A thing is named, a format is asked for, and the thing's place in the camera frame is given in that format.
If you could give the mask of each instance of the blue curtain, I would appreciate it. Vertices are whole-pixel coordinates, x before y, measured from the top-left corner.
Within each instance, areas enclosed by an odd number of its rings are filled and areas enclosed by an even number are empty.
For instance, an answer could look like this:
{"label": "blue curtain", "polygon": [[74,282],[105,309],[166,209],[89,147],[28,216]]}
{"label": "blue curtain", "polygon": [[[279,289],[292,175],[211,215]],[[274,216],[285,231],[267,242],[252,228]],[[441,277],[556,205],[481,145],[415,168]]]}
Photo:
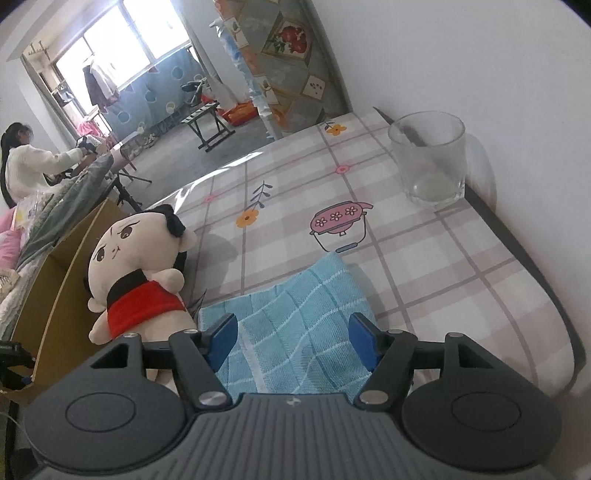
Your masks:
{"label": "blue curtain", "polygon": [[181,85],[203,75],[201,65],[183,48],[124,88],[104,117],[119,140],[133,132],[141,134],[187,101],[190,94],[183,92]]}

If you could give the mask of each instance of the glass rim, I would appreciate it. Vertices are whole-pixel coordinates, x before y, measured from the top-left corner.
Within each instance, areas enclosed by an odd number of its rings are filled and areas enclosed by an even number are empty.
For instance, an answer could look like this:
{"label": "glass rim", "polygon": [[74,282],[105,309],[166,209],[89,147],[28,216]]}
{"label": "glass rim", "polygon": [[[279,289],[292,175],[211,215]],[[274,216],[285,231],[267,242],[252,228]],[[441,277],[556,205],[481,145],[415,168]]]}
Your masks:
{"label": "glass rim", "polygon": [[[419,115],[421,113],[442,113],[443,115],[451,116],[451,117],[455,118],[458,122],[460,122],[460,125],[462,126],[462,131],[453,140],[450,140],[449,142],[445,142],[445,143],[438,143],[437,145],[414,145],[414,144],[408,145],[406,143],[399,142],[398,140],[395,140],[395,139],[392,138],[392,135],[390,135],[390,130],[392,129],[392,126],[395,125],[399,130],[401,130],[400,127],[398,126],[398,123],[400,121],[404,120],[405,118],[408,118],[409,116]],[[398,145],[403,145],[403,146],[408,147],[408,148],[434,148],[434,147],[443,147],[445,145],[450,145],[450,144],[452,144],[454,142],[457,142],[465,134],[466,134],[466,125],[464,125],[464,122],[462,122],[462,119],[459,118],[456,115],[453,115],[452,113],[443,112],[441,110],[422,110],[420,112],[409,113],[408,115],[404,115],[404,116],[400,117],[399,119],[395,120],[388,127],[388,138],[390,138],[390,140],[392,142],[394,142],[394,143],[396,143]]]}

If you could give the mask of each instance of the ponytail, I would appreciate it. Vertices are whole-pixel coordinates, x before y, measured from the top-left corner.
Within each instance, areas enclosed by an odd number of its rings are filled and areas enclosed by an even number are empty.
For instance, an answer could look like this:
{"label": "ponytail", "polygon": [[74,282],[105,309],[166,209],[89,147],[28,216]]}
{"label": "ponytail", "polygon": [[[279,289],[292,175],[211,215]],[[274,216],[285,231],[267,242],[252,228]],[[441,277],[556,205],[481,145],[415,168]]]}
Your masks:
{"label": "ponytail", "polygon": [[8,186],[6,184],[6,166],[8,164],[8,156],[10,155],[10,149],[20,147],[21,141],[18,138],[19,132],[29,132],[31,133],[31,127],[27,125],[23,125],[20,123],[14,123],[2,136],[0,140],[0,147],[2,148],[2,167],[0,167],[0,190],[2,190],[2,196],[4,197],[4,201],[8,205],[8,208],[13,208],[17,206],[17,203],[8,193]]}

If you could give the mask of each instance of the pink pillow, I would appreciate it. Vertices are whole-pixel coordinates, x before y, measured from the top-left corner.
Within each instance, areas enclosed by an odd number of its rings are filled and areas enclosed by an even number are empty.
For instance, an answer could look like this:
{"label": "pink pillow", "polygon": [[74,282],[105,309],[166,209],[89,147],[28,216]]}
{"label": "pink pillow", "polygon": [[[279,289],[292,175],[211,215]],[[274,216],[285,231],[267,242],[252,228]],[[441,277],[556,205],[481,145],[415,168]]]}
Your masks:
{"label": "pink pillow", "polygon": [[14,217],[14,210],[16,207],[11,208],[9,211],[0,216],[0,233],[4,233],[10,230],[12,226],[12,217]]}
{"label": "pink pillow", "polygon": [[0,233],[0,268],[14,269],[17,266],[21,253],[21,233],[21,230]]}

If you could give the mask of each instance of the glass bottom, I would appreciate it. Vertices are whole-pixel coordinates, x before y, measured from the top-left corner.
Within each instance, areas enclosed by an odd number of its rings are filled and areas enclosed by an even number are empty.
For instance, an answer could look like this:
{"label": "glass bottom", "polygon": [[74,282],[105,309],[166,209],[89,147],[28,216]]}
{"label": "glass bottom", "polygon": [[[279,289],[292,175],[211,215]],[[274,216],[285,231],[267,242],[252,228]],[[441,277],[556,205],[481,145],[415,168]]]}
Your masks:
{"label": "glass bottom", "polygon": [[421,207],[425,207],[425,208],[429,208],[431,210],[441,210],[444,209],[445,207],[449,207],[450,205],[453,205],[454,203],[456,203],[458,200],[461,200],[462,198],[464,198],[465,192],[466,192],[466,185],[464,182],[462,182],[459,185],[459,188],[455,189],[455,194],[453,196],[450,197],[445,197],[445,198],[441,198],[441,197],[437,197],[436,195],[430,195],[430,196],[418,196],[417,193],[420,193],[420,189],[416,188],[417,186],[415,186],[415,188],[413,189],[413,192],[406,192],[406,195],[408,197],[408,199],[413,202],[416,203],[417,205],[420,205]]}

